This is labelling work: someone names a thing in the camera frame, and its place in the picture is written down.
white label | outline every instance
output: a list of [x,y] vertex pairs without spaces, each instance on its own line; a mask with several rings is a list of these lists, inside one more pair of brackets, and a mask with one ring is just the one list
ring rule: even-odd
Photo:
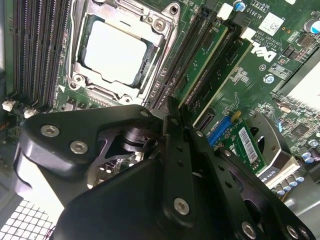
[[256,161],[258,159],[258,155],[256,153],[256,150],[249,138],[249,135],[245,129],[245,127],[241,128],[241,130],[239,131],[239,136],[241,139],[241,142],[244,146],[246,155],[249,158],[250,163],[252,164],[254,161]]
[[269,12],[260,24],[259,29],[271,36],[274,36],[283,23],[283,19]]
[[265,46],[260,46],[260,44],[256,41],[254,41],[252,45],[254,48],[252,49],[251,53],[256,54],[258,57],[263,57],[268,63],[271,63],[271,61],[277,55],[274,51],[268,51]]

chip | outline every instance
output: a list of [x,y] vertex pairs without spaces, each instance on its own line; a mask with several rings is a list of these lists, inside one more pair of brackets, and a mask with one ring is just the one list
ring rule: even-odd
[[292,130],[291,134],[300,138],[308,131],[309,131],[309,128],[299,124],[294,130]]
[[305,48],[310,47],[310,45],[312,45],[314,42],[316,41],[316,39],[313,36],[310,36],[308,34],[303,34],[297,41],[297,43]]

barcode sticker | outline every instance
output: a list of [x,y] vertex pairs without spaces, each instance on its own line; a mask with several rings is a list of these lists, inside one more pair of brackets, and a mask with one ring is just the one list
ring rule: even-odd
[[259,29],[271,36],[274,36],[284,21],[285,20],[269,12],[260,24]]
[[249,138],[249,135],[245,127],[241,128],[241,130],[239,131],[239,136],[240,136],[241,142],[243,143],[246,155],[248,156],[249,161],[252,164],[255,160],[258,159],[258,155]]

ventilation grille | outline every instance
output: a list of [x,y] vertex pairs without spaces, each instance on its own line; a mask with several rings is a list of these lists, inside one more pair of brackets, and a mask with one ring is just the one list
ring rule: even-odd
[[0,230],[0,240],[45,240],[54,227],[48,214],[23,200]]

green expansion card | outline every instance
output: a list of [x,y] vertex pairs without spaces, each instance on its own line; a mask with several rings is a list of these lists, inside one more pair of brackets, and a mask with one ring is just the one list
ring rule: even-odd
[[252,139],[253,136],[246,121],[242,117],[239,117],[233,122],[233,125],[218,138],[217,144],[214,145],[213,148],[225,147],[231,150],[235,155],[239,156],[255,174],[259,174],[266,167],[266,163],[264,162],[258,145]]

